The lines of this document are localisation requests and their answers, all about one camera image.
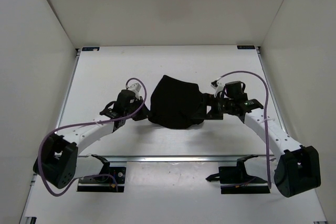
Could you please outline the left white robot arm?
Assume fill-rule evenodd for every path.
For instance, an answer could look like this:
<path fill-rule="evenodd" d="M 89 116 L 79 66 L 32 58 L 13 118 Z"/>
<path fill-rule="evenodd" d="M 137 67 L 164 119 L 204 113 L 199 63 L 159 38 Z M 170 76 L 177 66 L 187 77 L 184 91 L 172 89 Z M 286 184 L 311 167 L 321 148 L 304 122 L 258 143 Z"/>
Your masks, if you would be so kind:
<path fill-rule="evenodd" d="M 116 101 L 108 103 L 99 116 L 89 123 L 70 125 L 71 131 L 62 135 L 54 130 L 41 143 L 33 170 L 46 186 L 69 188 L 75 179 L 93 177 L 98 181 L 111 178 L 109 162 L 98 154 L 80 154 L 93 143 L 122 128 L 128 119 L 148 118 L 145 97 L 136 83 L 121 90 Z"/>

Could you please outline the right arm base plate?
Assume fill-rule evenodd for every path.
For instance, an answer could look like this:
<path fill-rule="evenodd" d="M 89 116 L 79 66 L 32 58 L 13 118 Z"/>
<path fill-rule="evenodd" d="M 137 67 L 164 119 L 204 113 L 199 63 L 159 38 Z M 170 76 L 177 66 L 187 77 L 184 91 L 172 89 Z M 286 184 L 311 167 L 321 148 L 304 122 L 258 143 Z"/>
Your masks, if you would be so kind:
<path fill-rule="evenodd" d="M 222 195 L 269 194 L 267 182 L 259 177 L 243 173 L 237 166 L 220 166 L 218 173 L 205 178 L 208 182 L 220 182 Z"/>

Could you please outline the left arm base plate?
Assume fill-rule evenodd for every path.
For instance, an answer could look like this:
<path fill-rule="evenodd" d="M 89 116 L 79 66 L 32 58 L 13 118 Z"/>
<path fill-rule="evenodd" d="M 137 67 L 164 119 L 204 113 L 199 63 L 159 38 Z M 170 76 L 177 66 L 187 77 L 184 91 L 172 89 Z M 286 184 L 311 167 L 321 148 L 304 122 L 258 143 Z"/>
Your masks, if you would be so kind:
<path fill-rule="evenodd" d="M 127 168 L 125 166 L 109 167 L 109 176 L 101 176 L 95 178 L 84 178 L 78 181 L 77 192 L 86 193 L 123 193 L 125 188 Z"/>

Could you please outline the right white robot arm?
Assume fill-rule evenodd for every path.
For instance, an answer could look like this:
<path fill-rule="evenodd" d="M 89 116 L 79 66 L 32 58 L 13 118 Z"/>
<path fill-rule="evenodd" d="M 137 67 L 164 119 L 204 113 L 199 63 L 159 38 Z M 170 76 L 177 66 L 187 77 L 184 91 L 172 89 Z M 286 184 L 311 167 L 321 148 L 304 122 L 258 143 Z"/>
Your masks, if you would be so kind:
<path fill-rule="evenodd" d="M 222 85 L 214 81 L 212 86 L 215 93 L 202 94 L 194 117 L 200 120 L 222 120 L 225 114 L 238 117 L 261 138 L 273 157 L 250 154 L 238 158 L 235 166 L 219 167 L 217 174 L 206 178 L 208 182 L 219 181 L 222 192 L 231 194 L 258 192 L 258 187 L 247 189 L 247 185 L 271 182 L 287 198 L 321 185 L 318 151 L 313 146 L 303 146 L 283 131 L 267 116 L 265 105 L 248 98 L 243 82 Z"/>

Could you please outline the black skirt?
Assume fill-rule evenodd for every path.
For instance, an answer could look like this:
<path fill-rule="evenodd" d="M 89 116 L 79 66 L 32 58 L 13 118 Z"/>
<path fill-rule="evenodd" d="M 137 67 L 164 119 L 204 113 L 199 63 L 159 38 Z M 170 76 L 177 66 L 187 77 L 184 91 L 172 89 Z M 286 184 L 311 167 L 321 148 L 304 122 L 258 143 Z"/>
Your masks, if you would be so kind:
<path fill-rule="evenodd" d="M 149 121 L 174 130 L 199 125 L 204 120 L 193 116 L 201 103 L 202 93 L 198 84 L 164 75 L 150 98 Z"/>

